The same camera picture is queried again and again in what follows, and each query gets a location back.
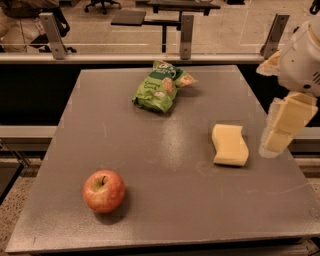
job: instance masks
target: metal post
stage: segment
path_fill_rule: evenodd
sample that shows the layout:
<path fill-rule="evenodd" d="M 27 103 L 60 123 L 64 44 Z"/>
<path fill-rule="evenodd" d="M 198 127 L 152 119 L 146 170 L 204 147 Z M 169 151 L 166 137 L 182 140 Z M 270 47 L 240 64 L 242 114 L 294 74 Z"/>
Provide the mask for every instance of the metal post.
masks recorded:
<path fill-rule="evenodd" d="M 41 13 L 40 19 L 50 42 L 53 57 L 57 60 L 63 60 L 67 55 L 67 49 L 62 43 L 53 13 Z"/>
<path fill-rule="evenodd" d="M 183 13 L 181 16 L 180 59 L 191 58 L 193 32 L 193 15 Z"/>
<path fill-rule="evenodd" d="M 260 50 L 261 55 L 265 59 L 268 59 L 278 50 L 278 45 L 289 17 L 289 14 L 276 14 L 267 40 Z"/>

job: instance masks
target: red apple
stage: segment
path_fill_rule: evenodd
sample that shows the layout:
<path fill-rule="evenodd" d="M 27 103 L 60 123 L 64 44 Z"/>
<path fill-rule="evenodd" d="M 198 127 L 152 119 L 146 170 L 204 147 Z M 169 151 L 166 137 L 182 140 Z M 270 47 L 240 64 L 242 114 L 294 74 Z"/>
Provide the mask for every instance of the red apple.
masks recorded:
<path fill-rule="evenodd" d="M 93 173 L 84 183 L 82 197 L 94 212 L 109 213 L 122 203 L 126 193 L 119 174 L 112 170 Z"/>

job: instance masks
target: green chip bag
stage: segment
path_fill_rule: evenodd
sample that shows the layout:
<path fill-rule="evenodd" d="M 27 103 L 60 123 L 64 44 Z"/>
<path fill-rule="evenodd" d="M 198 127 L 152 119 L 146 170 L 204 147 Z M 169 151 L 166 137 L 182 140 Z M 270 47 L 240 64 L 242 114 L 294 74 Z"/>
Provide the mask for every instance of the green chip bag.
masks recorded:
<path fill-rule="evenodd" d="M 172 106 L 177 91 L 197 82 L 187 72 L 164 61 L 154 61 L 153 71 L 139 85 L 133 97 L 138 107 L 166 113 Z"/>

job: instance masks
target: white robot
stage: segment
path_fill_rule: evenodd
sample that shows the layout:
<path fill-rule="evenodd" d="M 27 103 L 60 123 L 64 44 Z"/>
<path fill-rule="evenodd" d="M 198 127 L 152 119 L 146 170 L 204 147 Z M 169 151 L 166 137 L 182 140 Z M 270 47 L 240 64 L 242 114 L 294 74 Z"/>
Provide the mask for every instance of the white robot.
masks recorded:
<path fill-rule="evenodd" d="M 270 105 L 259 147 L 260 155 L 265 158 L 280 155 L 318 111 L 320 15 L 303 23 L 273 58 L 277 62 L 278 82 L 290 92 L 283 100 L 275 98 Z"/>

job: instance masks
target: sponge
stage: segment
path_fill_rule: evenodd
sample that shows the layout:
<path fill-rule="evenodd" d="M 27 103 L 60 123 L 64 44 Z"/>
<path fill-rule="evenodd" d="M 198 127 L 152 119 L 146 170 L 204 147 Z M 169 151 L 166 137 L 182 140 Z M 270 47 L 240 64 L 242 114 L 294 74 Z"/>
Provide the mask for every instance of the sponge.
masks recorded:
<path fill-rule="evenodd" d="M 212 142 L 217 150 L 213 162 L 244 166 L 249 157 L 248 147 L 243 140 L 242 126 L 216 124 L 212 130 Z"/>

